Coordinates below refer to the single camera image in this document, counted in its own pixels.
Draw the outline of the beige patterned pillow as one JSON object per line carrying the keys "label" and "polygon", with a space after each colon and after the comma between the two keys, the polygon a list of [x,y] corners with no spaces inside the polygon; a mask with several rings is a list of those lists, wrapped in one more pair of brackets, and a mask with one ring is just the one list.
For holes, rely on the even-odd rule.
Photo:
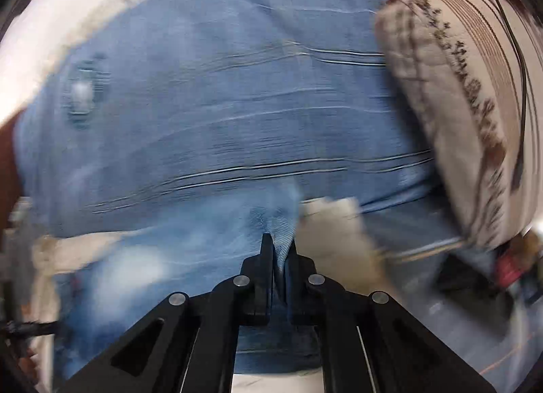
{"label": "beige patterned pillow", "polygon": [[542,210],[542,28],[509,0],[395,0],[375,34],[460,228],[496,248]]}

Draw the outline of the blue plaid bed sheet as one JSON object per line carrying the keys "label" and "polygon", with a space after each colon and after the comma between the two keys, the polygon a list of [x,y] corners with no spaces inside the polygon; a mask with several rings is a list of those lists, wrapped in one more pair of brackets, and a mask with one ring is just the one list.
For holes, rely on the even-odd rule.
{"label": "blue plaid bed sheet", "polygon": [[145,0],[75,46],[15,131],[24,193],[57,237],[292,180],[380,210],[435,182],[374,34],[387,0]]}

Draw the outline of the red small box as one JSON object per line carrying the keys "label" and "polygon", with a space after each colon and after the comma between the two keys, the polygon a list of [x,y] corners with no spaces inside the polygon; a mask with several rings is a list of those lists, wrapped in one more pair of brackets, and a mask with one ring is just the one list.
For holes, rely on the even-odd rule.
{"label": "red small box", "polygon": [[518,281],[524,273],[516,258],[509,252],[500,255],[496,261],[495,281],[503,289]]}

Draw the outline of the blue denim jeans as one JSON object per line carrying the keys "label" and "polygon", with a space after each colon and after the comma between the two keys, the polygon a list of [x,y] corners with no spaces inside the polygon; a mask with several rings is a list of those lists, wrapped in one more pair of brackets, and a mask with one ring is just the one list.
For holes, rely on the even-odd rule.
{"label": "blue denim jeans", "polygon": [[[271,233],[279,254],[295,240],[302,201],[291,182],[216,193],[168,208],[152,206],[127,218],[120,231],[109,214],[97,233],[148,228],[140,246],[128,239],[79,271],[56,275],[61,330],[54,340],[53,382],[62,385],[131,328],[169,293],[212,290],[256,254]],[[542,306],[514,293],[509,319],[496,311],[476,314],[443,297],[433,283],[450,250],[490,273],[490,253],[465,248],[442,193],[386,209],[355,201],[364,230],[384,255],[392,293],[439,339],[478,370],[498,391],[511,392],[542,352]]]}

